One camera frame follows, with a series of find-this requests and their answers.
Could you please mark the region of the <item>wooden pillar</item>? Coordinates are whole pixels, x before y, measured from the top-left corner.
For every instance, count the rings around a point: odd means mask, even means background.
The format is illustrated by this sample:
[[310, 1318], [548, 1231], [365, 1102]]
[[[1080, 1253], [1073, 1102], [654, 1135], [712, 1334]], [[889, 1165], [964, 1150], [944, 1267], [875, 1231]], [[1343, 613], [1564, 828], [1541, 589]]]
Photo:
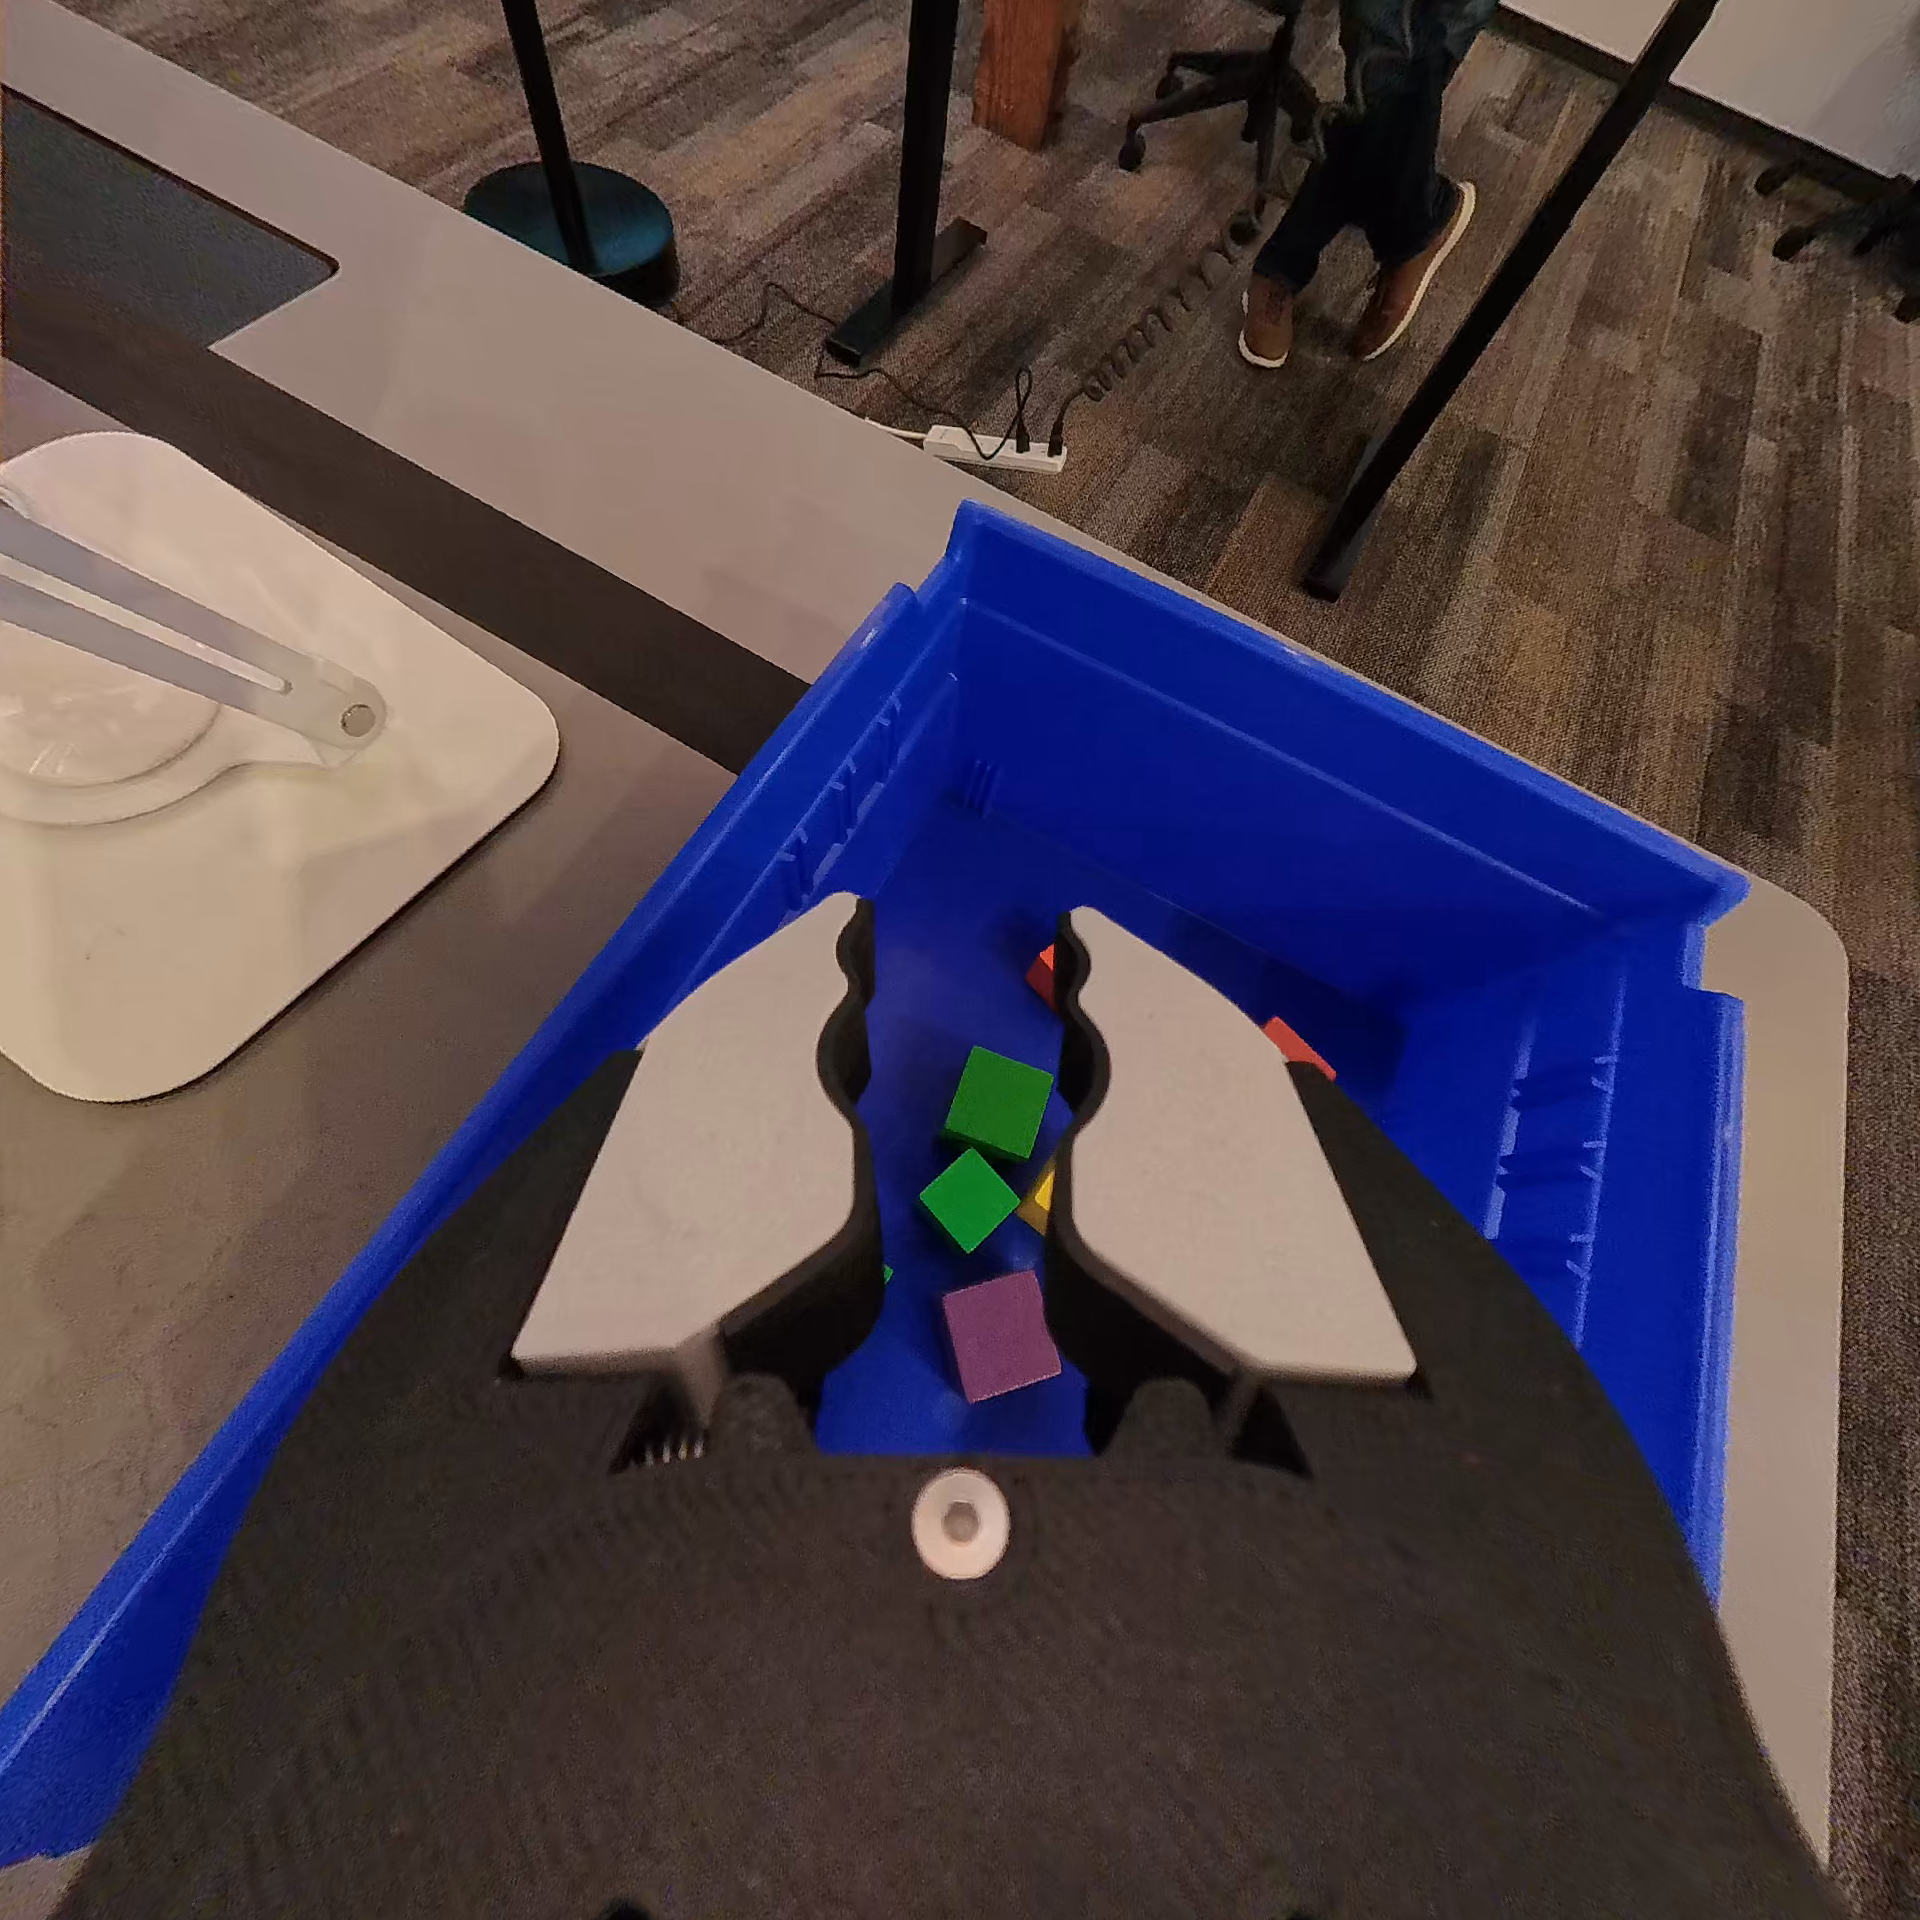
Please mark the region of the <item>wooden pillar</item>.
[[1085, 4], [982, 4], [973, 128], [1040, 154], [1064, 114]]

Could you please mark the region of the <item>white power strip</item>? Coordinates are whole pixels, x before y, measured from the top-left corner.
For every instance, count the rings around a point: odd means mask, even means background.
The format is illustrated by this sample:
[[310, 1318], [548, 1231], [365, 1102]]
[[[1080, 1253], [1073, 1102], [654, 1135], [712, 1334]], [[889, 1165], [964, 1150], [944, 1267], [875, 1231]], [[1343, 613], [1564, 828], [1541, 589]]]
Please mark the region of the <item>white power strip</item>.
[[976, 436], [964, 425], [930, 425], [920, 433], [920, 447], [944, 463], [982, 468], [995, 475], [1004, 475], [1004, 472], [1059, 475], [1069, 468], [1064, 451], [1050, 451], [1046, 439], [1018, 439], [1018, 432], [999, 433], [999, 436]]

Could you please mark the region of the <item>instruction sheet on wooden stand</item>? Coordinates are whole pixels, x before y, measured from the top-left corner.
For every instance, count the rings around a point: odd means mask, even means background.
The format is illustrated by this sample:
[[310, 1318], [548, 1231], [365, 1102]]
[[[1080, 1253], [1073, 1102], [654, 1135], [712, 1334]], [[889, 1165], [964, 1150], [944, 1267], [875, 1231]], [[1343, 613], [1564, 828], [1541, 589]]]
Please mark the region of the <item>instruction sheet on wooden stand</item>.
[[3, 463], [3, 584], [124, 622], [170, 672], [216, 638], [20, 554], [25, 528], [190, 596], [333, 694], [333, 741], [3, 616], [3, 1057], [75, 1099], [193, 1084], [321, 982], [558, 764], [548, 706], [175, 447], [85, 432]]

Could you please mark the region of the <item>blue plastic bin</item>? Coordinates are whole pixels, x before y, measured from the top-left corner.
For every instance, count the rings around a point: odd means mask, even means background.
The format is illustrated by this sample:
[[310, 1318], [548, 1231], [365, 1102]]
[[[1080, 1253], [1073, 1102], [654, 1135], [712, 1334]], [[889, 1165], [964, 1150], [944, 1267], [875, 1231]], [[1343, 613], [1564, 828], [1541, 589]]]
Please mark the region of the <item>blue plastic bin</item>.
[[848, 889], [875, 901], [886, 1253], [904, 1296], [830, 1382], [839, 1454], [1085, 1455], [1073, 1368], [954, 1388], [968, 1262], [917, 1206], [970, 1045], [1055, 1069], [1024, 985], [1094, 905], [1283, 1016], [1532, 1284], [1718, 1592], [1741, 1005], [1699, 985], [1722, 862], [1191, 596], [964, 505], [259, 1376], [3, 1703], [3, 1864], [93, 1840], [268, 1455], [375, 1292], [615, 1049]]

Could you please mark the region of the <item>black office chair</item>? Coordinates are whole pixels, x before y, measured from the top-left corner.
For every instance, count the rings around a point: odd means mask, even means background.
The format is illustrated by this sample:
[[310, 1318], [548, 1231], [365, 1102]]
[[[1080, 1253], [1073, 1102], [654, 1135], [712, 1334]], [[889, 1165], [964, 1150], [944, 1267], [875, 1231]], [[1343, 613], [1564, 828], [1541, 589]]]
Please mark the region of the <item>black office chair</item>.
[[1840, 191], [1834, 204], [1781, 229], [1771, 248], [1772, 258], [1785, 265], [1828, 241], [1844, 245], [1856, 262], [1883, 252], [1895, 320], [1916, 326], [1916, 176], [1891, 176]]
[[1307, 145], [1324, 114], [1324, 98], [1295, 63], [1307, 4], [1267, 4], [1275, 31], [1251, 51], [1176, 48], [1166, 55], [1155, 94], [1126, 118], [1116, 167], [1135, 174], [1147, 158], [1147, 128], [1194, 118], [1215, 108], [1240, 108], [1240, 140], [1253, 148], [1253, 186], [1275, 182], [1281, 137]]

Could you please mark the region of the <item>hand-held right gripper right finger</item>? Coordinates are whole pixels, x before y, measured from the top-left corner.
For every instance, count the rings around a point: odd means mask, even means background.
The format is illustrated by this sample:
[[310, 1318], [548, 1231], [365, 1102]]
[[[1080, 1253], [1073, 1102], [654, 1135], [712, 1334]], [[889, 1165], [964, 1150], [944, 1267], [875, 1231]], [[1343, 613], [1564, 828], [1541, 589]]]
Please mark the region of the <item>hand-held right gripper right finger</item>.
[[1283, 1049], [1091, 905], [1055, 935], [1062, 1096], [1046, 1318], [1109, 1444], [1184, 1382], [1232, 1444], [1283, 1384], [1404, 1388], [1417, 1354]]

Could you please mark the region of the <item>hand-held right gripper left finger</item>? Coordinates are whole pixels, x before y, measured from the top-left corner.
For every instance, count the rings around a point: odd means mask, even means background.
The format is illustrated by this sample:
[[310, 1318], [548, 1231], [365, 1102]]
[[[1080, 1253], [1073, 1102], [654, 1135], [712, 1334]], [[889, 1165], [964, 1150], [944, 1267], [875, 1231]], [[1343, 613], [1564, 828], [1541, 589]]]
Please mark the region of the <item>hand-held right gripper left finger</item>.
[[779, 1377], [818, 1415], [877, 1322], [875, 905], [823, 899], [691, 990], [635, 1078], [510, 1358], [646, 1376], [689, 1415]]

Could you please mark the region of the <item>purple cube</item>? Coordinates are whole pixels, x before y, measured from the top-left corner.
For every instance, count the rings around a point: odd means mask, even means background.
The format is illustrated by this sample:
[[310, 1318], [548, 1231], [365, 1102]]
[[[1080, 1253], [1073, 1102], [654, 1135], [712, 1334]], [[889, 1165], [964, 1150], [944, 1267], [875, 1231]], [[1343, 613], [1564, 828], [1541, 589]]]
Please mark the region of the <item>purple cube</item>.
[[1062, 1352], [1032, 1267], [951, 1290], [941, 1300], [941, 1318], [968, 1404], [999, 1402], [1062, 1376]]

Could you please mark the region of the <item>black pole stand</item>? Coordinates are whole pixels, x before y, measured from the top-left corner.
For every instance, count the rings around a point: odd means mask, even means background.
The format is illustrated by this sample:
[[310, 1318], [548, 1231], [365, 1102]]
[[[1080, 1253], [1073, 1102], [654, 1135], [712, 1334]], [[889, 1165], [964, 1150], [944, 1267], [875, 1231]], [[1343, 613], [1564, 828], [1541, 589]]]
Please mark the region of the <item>black pole stand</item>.
[[503, 4], [539, 158], [479, 176], [459, 211], [589, 281], [667, 310], [678, 294], [677, 224], [651, 186], [573, 158], [539, 4]]

